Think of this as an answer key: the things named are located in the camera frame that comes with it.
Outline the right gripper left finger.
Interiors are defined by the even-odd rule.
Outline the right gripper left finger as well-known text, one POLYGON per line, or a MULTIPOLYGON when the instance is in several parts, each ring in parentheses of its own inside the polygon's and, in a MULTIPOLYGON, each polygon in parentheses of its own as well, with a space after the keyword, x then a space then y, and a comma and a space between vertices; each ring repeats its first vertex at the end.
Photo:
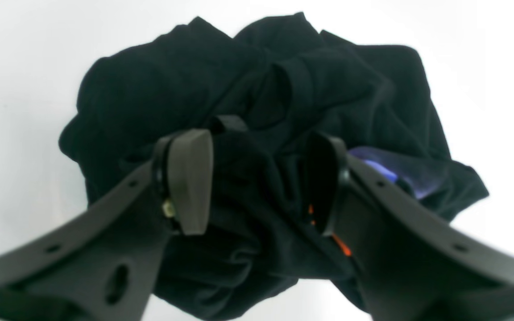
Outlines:
POLYGON ((0 319, 139 321, 169 240, 207 230, 213 160, 207 129, 160 138, 85 213, 0 255, 0 319))

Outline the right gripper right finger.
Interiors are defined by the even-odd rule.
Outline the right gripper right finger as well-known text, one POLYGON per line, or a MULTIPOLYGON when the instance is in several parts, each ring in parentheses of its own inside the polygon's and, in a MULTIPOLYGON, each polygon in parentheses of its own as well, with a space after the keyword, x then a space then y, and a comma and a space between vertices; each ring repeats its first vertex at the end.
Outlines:
POLYGON ((306 142, 309 205, 355 268, 374 321, 514 321, 514 258, 451 228, 322 133, 306 142))

